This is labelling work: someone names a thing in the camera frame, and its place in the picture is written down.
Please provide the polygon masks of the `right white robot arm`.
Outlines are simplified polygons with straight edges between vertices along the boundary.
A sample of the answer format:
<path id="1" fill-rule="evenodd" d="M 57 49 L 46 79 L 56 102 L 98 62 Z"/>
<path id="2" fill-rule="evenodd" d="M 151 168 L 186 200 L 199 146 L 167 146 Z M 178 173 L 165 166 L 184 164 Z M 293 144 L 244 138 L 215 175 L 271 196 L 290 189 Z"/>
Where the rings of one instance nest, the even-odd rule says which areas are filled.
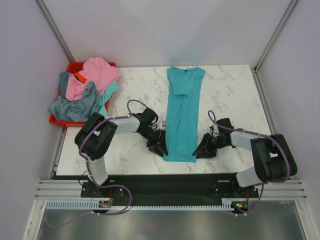
<path id="1" fill-rule="evenodd" d="M 229 184 L 233 196 L 242 196 L 249 186 L 285 182 L 297 174 L 297 164 L 282 134 L 264 135 L 235 129 L 229 118 L 214 123 L 218 126 L 218 134 L 206 133 L 192 155 L 198 159 L 210 159 L 217 156 L 219 149 L 229 146 L 250 151 L 253 167 L 235 175 L 236 180 Z"/>

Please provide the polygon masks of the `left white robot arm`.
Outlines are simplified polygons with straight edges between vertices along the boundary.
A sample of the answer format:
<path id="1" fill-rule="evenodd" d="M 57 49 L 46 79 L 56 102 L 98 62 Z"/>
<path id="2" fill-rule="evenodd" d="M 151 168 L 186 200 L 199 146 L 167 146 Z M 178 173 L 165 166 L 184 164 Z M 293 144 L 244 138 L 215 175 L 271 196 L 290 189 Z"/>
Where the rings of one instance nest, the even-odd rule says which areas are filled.
<path id="1" fill-rule="evenodd" d="M 147 140 L 148 150 L 161 157 L 168 155 L 166 131 L 153 129 L 158 115 L 146 107 L 142 113 L 129 113 L 127 116 L 104 117 L 95 112 L 75 136 L 74 142 L 79 155 L 85 160 L 89 179 L 93 182 L 92 191 L 99 197 L 106 196 L 110 185 L 104 155 L 115 135 L 138 133 Z"/>

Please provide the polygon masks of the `teal t shirt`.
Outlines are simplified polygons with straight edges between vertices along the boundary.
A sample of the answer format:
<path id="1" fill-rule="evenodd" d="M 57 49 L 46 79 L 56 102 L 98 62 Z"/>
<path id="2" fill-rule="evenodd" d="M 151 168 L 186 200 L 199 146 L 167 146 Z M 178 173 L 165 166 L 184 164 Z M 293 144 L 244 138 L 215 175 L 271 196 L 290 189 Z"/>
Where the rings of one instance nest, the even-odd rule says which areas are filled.
<path id="1" fill-rule="evenodd" d="M 165 141 L 166 162 L 197 161 L 193 152 L 198 147 L 198 120 L 202 81 L 205 70 L 200 67 L 167 69 L 168 103 Z"/>

